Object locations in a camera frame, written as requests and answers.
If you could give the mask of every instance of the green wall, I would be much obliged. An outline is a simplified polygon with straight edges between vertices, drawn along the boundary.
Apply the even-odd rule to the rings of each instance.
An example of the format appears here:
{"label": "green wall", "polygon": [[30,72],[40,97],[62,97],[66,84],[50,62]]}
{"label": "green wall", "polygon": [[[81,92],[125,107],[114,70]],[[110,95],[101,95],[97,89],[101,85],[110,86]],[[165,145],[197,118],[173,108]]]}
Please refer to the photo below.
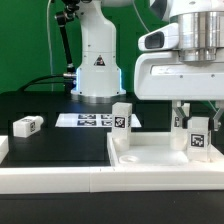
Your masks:
{"label": "green wall", "polygon": [[[0,92],[17,90],[28,81],[50,75],[47,42],[48,0],[1,0],[0,3]],[[137,7],[148,29],[161,27],[161,22],[148,9],[148,0],[137,0]],[[54,20],[63,4],[51,4],[50,23],[54,74],[66,71],[66,62],[59,28]],[[105,8],[103,13],[117,28],[117,64],[123,71],[123,88],[133,91],[133,73],[138,38],[145,34],[132,6]],[[67,25],[72,57],[76,67],[81,63],[81,29],[78,19]],[[30,90],[42,89],[40,86]]]}

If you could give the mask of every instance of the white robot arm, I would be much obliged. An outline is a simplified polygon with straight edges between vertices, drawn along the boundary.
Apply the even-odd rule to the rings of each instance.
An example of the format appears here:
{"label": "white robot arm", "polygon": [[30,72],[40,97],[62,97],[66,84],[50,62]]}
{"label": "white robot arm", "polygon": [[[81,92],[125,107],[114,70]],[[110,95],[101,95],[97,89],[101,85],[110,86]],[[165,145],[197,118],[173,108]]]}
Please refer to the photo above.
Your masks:
{"label": "white robot arm", "polygon": [[82,30],[82,64],[76,70],[76,87],[71,91],[73,99],[105,103],[125,95],[121,87],[121,70],[116,64],[116,29],[104,17],[101,7],[127,6],[131,0],[63,2],[67,5],[67,17],[71,15],[69,3],[75,3],[75,7],[78,7],[74,15],[79,18]]}
{"label": "white robot arm", "polygon": [[224,2],[157,0],[151,6],[162,2],[169,9],[165,12],[170,24],[139,39],[140,49],[148,53],[136,63],[136,95],[152,100],[222,100]]}

